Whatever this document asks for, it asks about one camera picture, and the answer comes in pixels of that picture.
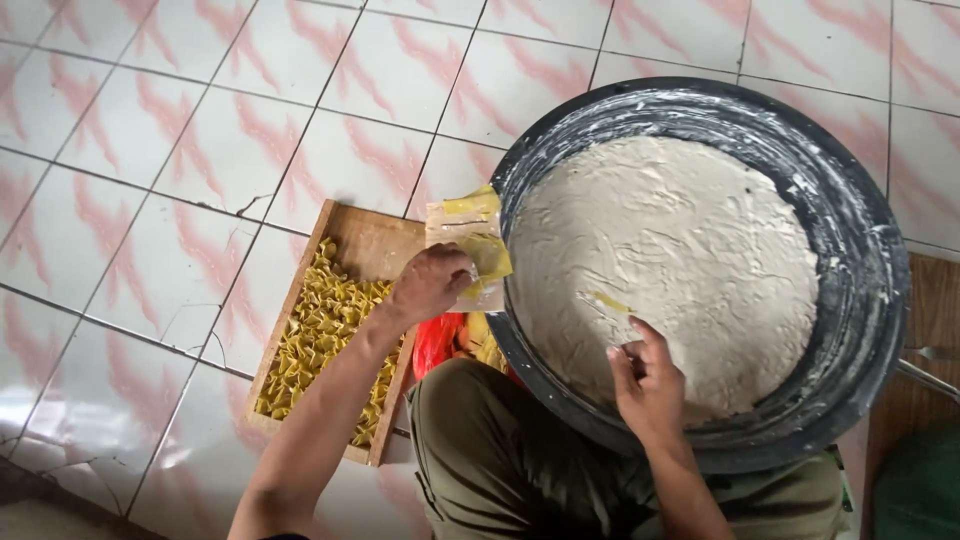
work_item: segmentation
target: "wooden floor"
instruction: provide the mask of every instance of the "wooden floor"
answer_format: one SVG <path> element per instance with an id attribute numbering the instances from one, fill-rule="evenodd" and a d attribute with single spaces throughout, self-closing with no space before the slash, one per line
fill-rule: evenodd
<path id="1" fill-rule="evenodd" d="M 907 348 L 946 347 L 960 351 L 960 264 L 919 255 L 910 256 L 913 300 L 907 318 Z M 903 356 L 927 372 L 960 387 L 960 361 Z M 870 414 L 866 454 L 866 485 L 873 485 L 877 467 L 906 434 L 949 418 L 960 417 L 960 405 L 895 374 Z M 865 504 L 864 535 L 869 538 L 870 505 Z"/>

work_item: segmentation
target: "wooden tray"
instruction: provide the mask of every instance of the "wooden tray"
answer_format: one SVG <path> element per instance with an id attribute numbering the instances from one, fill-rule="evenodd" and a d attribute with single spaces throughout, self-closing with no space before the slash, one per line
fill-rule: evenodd
<path id="1" fill-rule="evenodd" d="M 333 242 L 337 245 L 334 261 L 340 264 L 351 279 L 368 282 L 395 280 L 407 261 L 423 249 L 424 241 L 422 223 L 341 205 L 330 199 L 324 202 L 320 217 L 317 218 L 317 225 L 314 226 L 310 240 L 306 244 L 306 250 L 300 259 L 300 266 L 290 284 L 290 291 L 276 318 L 274 331 L 270 335 L 270 345 L 263 352 L 260 367 L 257 368 L 256 377 L 253 379 L 253 385 L 247 397 L 244 420 L 269 434 L 279 430 L 282 422 L 256 413 L 254 411 L 256 398 L 260 395 L 267 374 L 273 366 L 280 336 L 286 328 L 287 317 L 293 311 L 297 297 L 303 288 L 303 273 L 306 267 L 313 263 L 317 245 L 328 236 L 333 238 Z M 413 353 L 416 334 L 417 327 L 413 327 L 406 333 L 406 338 L 403 340 L 403 347 L 396 362 L 396 372 L 387 389 L 383 413 L 373 433 L 370 448 L 362 449 L 348 445 L 344 452 L 344 457 L 347 459 L 373 467 L 380 465 L 384 447 L 394 428 L 396 402 L 401 399 L 402 389 L 410 372 L 410 356 Z"/>

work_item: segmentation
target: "black bowl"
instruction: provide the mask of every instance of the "black bowl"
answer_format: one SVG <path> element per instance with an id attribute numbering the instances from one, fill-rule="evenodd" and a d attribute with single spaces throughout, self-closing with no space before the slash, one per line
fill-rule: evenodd
<path id="1" fill-rule="evenodd" d="M 524 194 L 555 164 L 633 135 L 701 142 L 765 174 L 818 256 L 817 321 L 804 356 L 753 411 L 687 430 L 701 470 L 756 471 L 823 449 L 867 412 L 903 345 L 909 264 L 883 194 L 831 134 L 777 100 L 704 79 L 637 79 L 567 101 L 514 143 L 491 180 L 507 245 Z M 506 290 L 506 310 L 488 321 L 527 387 L 583 435 L 643 456 L 615 410 L 568 387 L 543 362 L 516 322 L 509 279 Z"/>

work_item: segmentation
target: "plastic bag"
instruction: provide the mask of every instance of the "plastic bag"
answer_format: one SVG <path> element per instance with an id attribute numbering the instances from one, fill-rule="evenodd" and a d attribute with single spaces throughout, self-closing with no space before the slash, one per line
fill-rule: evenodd
<path id="1" fill-rule="evenodd" d="M 423 379 L 431 369 L 453 357 L 454 337 L 464 326 L 463 313 L 444 313 L 417 327 L 417 340 L 414 342 L 414 377 Z"/>

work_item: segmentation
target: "white paste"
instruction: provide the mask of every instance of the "white paste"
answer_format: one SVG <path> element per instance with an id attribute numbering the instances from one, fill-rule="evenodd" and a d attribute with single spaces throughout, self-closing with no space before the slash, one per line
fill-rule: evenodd
<path id="1" fill-rule="evenodd" d="M 613 401 L 604 349 L 638 336 L 578 290 L 604 292 L 662 332 L 691 409 L 714 417 L 776 389 L 816 318 L 817 257 L 793 208 L 769 178 L 696 142 L 634 136 L 562 161 L 523 199 L 510 251 L 524 333 L 601 403 Z"/>

